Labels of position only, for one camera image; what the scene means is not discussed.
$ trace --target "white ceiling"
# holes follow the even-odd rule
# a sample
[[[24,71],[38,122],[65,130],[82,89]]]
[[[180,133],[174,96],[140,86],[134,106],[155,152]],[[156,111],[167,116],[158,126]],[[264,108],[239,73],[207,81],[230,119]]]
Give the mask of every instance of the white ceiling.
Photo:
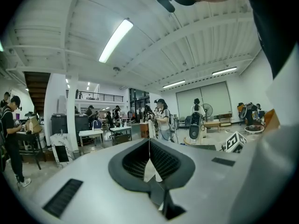
[[[248,0],[173,5],[170,14],[155,0],[25,0],[1,38],[5,68],[16,76],[78,72],[80,80],[155,92],[226,67],[237,66],[240,74],[260,51]],[[107,63],[100,63],[125,18],[133,28]]]

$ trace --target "bottle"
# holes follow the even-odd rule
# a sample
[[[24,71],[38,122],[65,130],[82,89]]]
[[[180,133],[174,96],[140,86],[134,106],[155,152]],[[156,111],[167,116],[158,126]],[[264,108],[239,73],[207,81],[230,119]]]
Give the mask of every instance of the bottle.
[[[32,124],[31,120],[30,120],[30,123],[29,123],[29,130],[31,130],[31,132],[33,133],[33,124]]]

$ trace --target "black and white cube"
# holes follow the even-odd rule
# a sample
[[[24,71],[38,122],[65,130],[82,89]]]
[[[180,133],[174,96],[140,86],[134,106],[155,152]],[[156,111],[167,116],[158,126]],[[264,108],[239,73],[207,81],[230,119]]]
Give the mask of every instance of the black and white cube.
[[[226,152],[240,153],[247,139],[239,132],[234,132],[228,139],[226,139]]]

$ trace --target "mesh opening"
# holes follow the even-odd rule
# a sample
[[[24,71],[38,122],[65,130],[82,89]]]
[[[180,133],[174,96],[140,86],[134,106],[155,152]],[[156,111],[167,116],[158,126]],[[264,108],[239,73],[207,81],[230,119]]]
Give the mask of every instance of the mesh opening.
[[[149,146],[142,145],[124,157],[122,166],[132,176],[144,180],[145,166],[149,159]]]
[[[153,143],[150,143],[149,152],[150,160],[163,180],[177,171],[181,165],[177,157],[165,152]]]

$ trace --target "balcony railing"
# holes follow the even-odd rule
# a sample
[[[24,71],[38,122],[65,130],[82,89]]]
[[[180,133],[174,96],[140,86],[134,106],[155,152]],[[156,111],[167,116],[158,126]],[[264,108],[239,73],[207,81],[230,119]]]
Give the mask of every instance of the balcony railing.
[[[69,96],[69,90],[66,90],[66,97],[68,98],[68,96]],[[93,92],[86,92],[86,91],[76,91],[76,99],[91,99],[91,100],[123,102],[123,96],[93,93]]]

